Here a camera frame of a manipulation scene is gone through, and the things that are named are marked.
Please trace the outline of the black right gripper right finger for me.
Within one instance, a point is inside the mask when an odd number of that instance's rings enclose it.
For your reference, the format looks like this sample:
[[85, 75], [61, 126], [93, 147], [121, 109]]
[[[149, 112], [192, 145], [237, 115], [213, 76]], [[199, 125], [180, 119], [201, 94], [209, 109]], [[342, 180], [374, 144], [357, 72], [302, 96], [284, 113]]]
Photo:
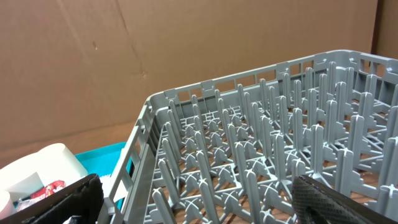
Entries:
[[397, 224], [307, 175], [294, 179], [292, 206], [300, 223]]

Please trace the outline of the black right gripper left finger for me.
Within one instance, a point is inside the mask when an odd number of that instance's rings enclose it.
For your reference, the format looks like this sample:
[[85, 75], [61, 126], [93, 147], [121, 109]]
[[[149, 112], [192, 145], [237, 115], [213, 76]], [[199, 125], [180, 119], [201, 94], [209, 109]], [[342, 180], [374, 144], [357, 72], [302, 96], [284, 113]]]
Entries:
[[78, 223], [96, 223], [104, 203], [100, 177], [90, 174], [53, 195], [4, 218], [1, 223], [63, 223], [77, 217]]

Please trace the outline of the red snack wrapper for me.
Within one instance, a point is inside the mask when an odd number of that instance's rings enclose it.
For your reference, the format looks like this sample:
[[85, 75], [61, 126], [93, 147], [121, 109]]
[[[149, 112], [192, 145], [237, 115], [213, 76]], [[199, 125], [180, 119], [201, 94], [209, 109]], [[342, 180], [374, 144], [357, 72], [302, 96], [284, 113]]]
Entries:
[[18, 200], [17, 204], [17, 211], [23, 210], [35, 203], [37, 203], [40, 200], [43, 200], [44, 198], [47, 198], [59, 190], [62, 190], [66, 187], [66, 183], [63, 180], [56, 180], [52, 182], [51, 184], [48, 184], [44, 186], [43, 188], [39, 189], [38, 191], [34, 192], [31, 194], [29, 197], [27, 197], [24, 200]]

